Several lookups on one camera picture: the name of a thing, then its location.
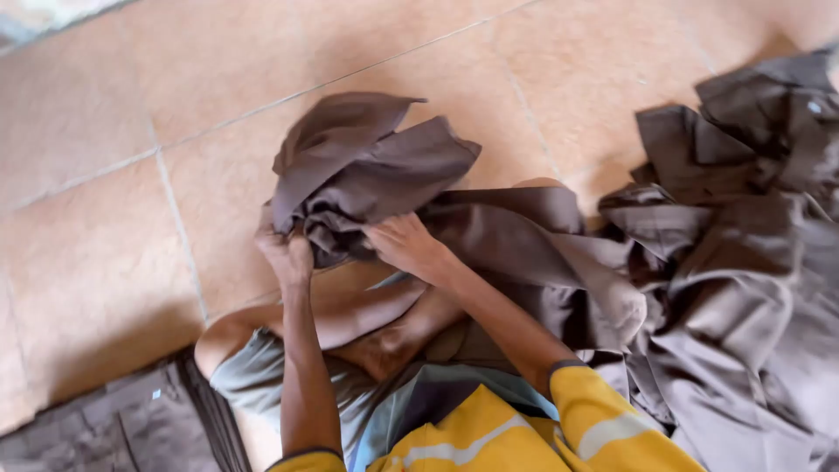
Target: cloth pile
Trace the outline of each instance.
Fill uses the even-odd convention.
[[[0,470],[251,472],[233,412],[182,349],[0,438]]]
[[[649,163],[600,201],[596,233],[565,188],[446,191],[480,146],[443,117],[396,132],[421,100],[326,97],[275,161],[275,227],[302,223],[326,267],[371,256],[363,224],[416,211],[711,472],[837,470],[831,54],[714,77],[700,112],[639,113]]]

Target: sleeve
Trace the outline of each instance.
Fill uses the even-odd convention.
[[[550,394],[574,459],[595,471],[704,470],[641,416],[600,375],[579,360],[557,363]]]
[[[266,472],[347,472],[347,467],[332,449],[318,448],[283,457]]]

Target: hand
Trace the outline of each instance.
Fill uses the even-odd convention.
[[[416,213],[388,218],[363,231],[381,260],[433,286],[444,283],[446,264],[454,255],[428,233]]]
[[[254,242],[274,268],[281,289],[309,284],[314,258],[309,240],[298,225],[288,236],[274,232],[271,205],[263,205]]]

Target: tile floor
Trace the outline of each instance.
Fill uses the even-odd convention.
[[[251,233],[325,93],[428,97],[407,123],[484,145],[462,187],[549,176],[592,213],[644,160],[634,110],[837,32],[831,0],[138,0],[0,57],[0,429],[279,296]],[[263,469],[277,438],[241,426]]]

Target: person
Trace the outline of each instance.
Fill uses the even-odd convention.
[[[222,319],[195,355],[232,404],[279,426],[284,457],[269,472],[703,470],[415,214],[364,233],[381,260],[416,278],[356,302],[311,301],[308,240],[262,228],[283,306]],[[405,368],[466,315],[520,375]]]

